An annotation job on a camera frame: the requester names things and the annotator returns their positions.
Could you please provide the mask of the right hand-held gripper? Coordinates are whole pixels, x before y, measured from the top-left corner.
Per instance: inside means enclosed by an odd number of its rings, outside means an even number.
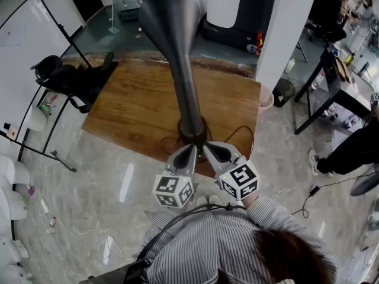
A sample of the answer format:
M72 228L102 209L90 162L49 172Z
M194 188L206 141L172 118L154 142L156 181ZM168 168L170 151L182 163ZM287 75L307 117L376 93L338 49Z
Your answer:
M228 163L241 163L218 175L221 189L235 200L241 201L259 189L260 176L250 160L229 143L206 142L203 152L216 173L220 173Z

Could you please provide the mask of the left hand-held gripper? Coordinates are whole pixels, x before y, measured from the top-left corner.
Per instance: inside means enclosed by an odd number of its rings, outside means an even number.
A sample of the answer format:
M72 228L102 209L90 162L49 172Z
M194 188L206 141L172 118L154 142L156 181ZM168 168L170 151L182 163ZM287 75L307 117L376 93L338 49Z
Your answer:
M184 208L195 193L194 172L198 159L197 146L188 144L170 155L167 168L157 175L152 193L159 205Z

